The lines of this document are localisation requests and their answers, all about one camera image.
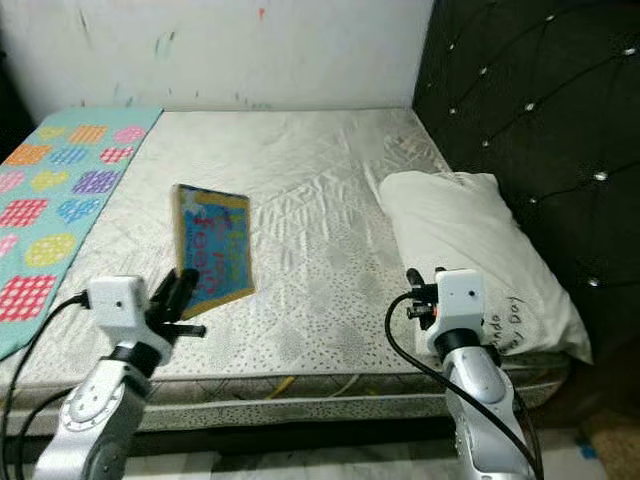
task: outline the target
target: black cable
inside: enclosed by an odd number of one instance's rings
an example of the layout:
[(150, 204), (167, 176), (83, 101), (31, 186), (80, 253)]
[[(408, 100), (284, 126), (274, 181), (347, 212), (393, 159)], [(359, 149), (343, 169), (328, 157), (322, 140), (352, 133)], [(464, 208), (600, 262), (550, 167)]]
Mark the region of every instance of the black cable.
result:
[(511, 442), (515, 445), (515, 447), (520, 451), (520, 453), (524, 456), (524, 458), (527, 460), (529, 465), (531, 465), (531, 468), (533, 469), (536, 479), (544, 480), (544, 472), (542, 468), (538, 467), (538, 459), (534, 458), (531, 455), (531, 452), (529, 451), (527, 446), (517, 437), (515, 433), (511, 431), (509, 427), (507, 427), (504, 424), (502, 420), (496, 417), (487, 407), (485, 407), (480, 402), (478, 402), (475, 398), (473, 398), (470, 394), (465, 392), (458, 385), (456, 385), (449, 379), (443, 377), (432, 368), (427, 367), (424, 363), (420, 362), (418, 359), (409, 355), (395, 341), (395, 339), (393, 338), (393, 334), (391, 333), (391, 317), (393, 315), (394, 310), (398, 306), (398, 304), (403, 300), (407, 300), (410, 298), (416, 298), (416, 295), (412, 292), (403, 293), (398, 298), (396, 298), (393, 302), (391, 302), (391, 305), (389, 305), (389, 308), (387, 309), (387, 314), (384, 319), (384, 333), (387, 337), (387, 341), (391, 345), (391, 348), (393, 348), (398, 355), (400, 355), (403, 359), (405, 359), (411, 365), (416, 367), (422, 373), (427, 374), (429, 377), (431, 377), (433, 380), (438, 382), (440, 385), (451, 390), (453, 393), (458, 395), (460, 398), (462, 398), (465, 402), (467, 402), (473, 408), (478, 410), (478, 412), (484, 415), (487, 418), (487, 420), (493, 423), (495, 427), (498, 430), (500, 430), (509, 440), (511, 440)]
[(16, 446), (15, 446), (16, 461), (13, 463), (16, 480), (25, 480), (24, 470), (22, 465), (24, 461), (24, 439), (27, 435), (27, 432), (29, 431), (29, 427), (33, 423), (33, 420), (42, 410), (47, 408), (50, 404), (52, 404), (56, 400), (60, 400), (61, 398), (64, 398), (67, 395), (69, 395), (71, 393), (71, 390), (73, 390), (73, 388), (67, 388), (66, 390), (62, 390), (61, 392), (51, 395), (44, 402), (42, 402), (40, 405), (34, 408), (31, 411), (31, 413), (29, 413), (29, 416), (25, 419), (24, 423), (22, 424), (22, 428), (20, 429), (20, 433), (18, 433), (18, 436), (16, 437)]
[(86, 291), (79, 293), (78, 295), (74, 295), (73, 297), (65, 300), (53, 311), (49, 314), (42, 325), (38, 328), (33, 338), (29, 341), (27, 346), (25, 347), (24, 354), (20, 361), (18, 362), (18, 366), (16, 367), (15, 372), (13, 373), (13, 377), (11, 378), (11, 382), (9, 383), (9, 388), (7, 389), (6, 399), (4, 401), (4, 406), (2, 408), (2, 425), (0, 426), (0, 475), (2, 476), (2, 480), (11, 480), (9, 477), (9, 467), (7, 465), (7, 424), (9, 422), (9, 413), (11, 412), (11, 407), (13, 405), (13, 392), (16, 389), (16, 383), (18, 382), (18, 377), (20, 376), (20, 372), (24, 368), (27, 360), (31, 357), (31, 353), (34, 350), (34, 347), (38, 343), (38, 340), (44, 333), (45, 329), (51, 323), (56, 315), (58, 315), (62, 310), (64, 310), (69, 305), (73, 305), (74, 303), (79, 303), (85, 307), (89, 305), (89, 297)]
[(533, 454), (536, 457), (538, 470), (542, 472), (542, 475), (544, 476), (544, 467), (542, 466), (542, 452), (540, 450), (540, 440), (538, 439), (538, 434), (536, 433), (536, 429), (533, 426), (533, 422), (531, 421), (531, 415), (529, 415), (529, 410), (527, 409), (524, 400), (515, 388), (513, 389), (513, 393), (516, 403), (518, 404), (518, 408), (520, 408), (522, 416), (524, 417), (525, 422), (527, 422), (527, 430), (529, 430), (529, 436), (531, 437), (531, 443), (533, 444)]

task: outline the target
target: floor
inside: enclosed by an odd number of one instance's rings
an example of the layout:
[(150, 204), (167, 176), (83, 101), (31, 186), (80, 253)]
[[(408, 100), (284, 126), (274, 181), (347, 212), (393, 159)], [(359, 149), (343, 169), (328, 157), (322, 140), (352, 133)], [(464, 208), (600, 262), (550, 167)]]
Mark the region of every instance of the floor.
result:
[(604, 410), (593, 415), (583, 430), (614, 480), (640, 478), (640, 415)]
[[(574, 430), (539, 433), (547, 480), (605, 480), (593, 449)], [(130, 458), (128, 480), (447, 480), (461, 479), (451, 443), (354, 448), (221, 457), (212, 452)]]

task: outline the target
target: purple square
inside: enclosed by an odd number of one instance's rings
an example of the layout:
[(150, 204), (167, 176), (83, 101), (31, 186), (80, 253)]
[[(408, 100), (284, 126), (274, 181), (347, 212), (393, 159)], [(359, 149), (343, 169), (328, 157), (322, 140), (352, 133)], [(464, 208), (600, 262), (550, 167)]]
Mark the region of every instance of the purple square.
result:
[(78, 183), (73, 186), (73, 193), (104, 193), (109, 191), (118, 181), (118, 172), (90, 171), (85, 172)]

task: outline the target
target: blue book cover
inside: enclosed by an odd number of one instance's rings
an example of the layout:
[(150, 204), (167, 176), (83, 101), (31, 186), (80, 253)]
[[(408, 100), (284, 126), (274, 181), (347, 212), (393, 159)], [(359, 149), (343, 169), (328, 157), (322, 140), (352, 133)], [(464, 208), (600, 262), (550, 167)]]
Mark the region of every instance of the blue book cover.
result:
[(252, 294), (249, 198), (189, 185), (172, 197), (178, 270), (200, 274), (183, 318)]

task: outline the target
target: pillow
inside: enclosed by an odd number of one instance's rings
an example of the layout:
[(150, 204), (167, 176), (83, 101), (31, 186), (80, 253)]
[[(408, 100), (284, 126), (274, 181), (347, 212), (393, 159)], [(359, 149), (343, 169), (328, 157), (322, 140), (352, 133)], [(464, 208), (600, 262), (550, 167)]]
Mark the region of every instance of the pillow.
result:
[[(518, 228), (493, 175), (395, 173), (378, 193), (405, 268), (427, 283), (439, 266), (484, 274), (485, 343), (503, 355), (565, 351), (592, 363), (578, 311)], [(419, 327), (416, 349), (435, 353)]]

